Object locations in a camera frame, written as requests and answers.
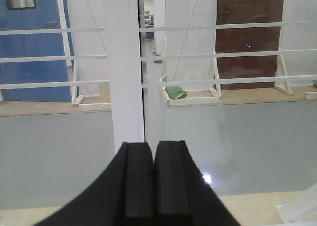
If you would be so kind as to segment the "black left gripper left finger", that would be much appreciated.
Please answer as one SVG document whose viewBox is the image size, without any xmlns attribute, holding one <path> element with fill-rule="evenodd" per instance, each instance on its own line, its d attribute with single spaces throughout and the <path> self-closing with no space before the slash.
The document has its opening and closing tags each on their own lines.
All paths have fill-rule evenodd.
<svg viewBox="0 0 317 226">
<path fill-rule="evenodd" d="M 154 219 L 153 158 L 147 143 L 122 143 L 81 194 L 38 226 L 151 226 Z"/>
</svg>

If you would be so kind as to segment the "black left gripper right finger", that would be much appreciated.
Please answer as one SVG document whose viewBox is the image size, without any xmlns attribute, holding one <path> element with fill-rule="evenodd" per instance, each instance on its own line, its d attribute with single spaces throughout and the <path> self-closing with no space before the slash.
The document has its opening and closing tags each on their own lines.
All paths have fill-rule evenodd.
<svg viewBox="0 0 317 226">
<path fill-rule="evenodd" d="M 161 141 L 154 159 L 158 226 L 238 226 L 205 182 L 185 141 Z"/>
</svg>

